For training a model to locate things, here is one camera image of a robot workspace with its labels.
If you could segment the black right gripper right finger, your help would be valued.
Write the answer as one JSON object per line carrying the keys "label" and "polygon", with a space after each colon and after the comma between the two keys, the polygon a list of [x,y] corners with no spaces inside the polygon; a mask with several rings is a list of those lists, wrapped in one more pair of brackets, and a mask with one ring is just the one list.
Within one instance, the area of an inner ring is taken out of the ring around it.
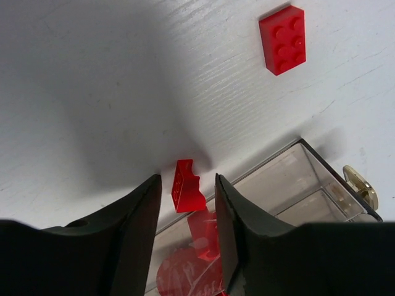
{"label": "black right gripper right finger", "polygon": [[393,223],[291,226],[215,177],[229,295],[393,295]]}

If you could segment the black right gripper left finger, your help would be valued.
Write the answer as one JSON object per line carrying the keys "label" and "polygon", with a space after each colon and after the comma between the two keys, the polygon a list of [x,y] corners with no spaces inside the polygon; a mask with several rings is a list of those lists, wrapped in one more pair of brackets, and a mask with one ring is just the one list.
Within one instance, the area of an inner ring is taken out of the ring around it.
{"label": "black right gripper left finger", "polygon": [[2,295],[143,295],[162,181],[66,226],[36,229],[1,221]]}

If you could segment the red rounded lego brick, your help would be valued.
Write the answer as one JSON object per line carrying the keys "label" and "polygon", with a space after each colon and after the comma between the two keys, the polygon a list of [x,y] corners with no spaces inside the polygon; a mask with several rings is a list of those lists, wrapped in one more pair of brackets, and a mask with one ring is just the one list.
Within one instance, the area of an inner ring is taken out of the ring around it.
{"label": "red rounded lego brick", "polygon": [[160,295],[225,295],[220,256],[206,261],[192,247],[178,249],[160,265],[156,276]]}

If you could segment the red sloped lego piece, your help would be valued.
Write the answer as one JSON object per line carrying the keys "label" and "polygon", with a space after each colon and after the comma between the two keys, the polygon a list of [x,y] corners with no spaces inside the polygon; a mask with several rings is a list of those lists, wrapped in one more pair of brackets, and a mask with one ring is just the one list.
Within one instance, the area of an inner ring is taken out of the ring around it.
{"label": "red sloped lego piece", "polygon": [[193,173],[193,160],[178,160],[171,190],[177,213],[195,212],[205,209],[206,198],[200,192],[200,177]]}

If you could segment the small red lego piece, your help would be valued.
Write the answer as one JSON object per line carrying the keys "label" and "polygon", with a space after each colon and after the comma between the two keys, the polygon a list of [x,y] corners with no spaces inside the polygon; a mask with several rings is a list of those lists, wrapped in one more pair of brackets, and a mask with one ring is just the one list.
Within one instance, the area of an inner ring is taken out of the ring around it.
{"label": "small red lego piece", "polygon": [[266,68],[278,76],[306,61],[305,13],[288,5],[259,20]]}

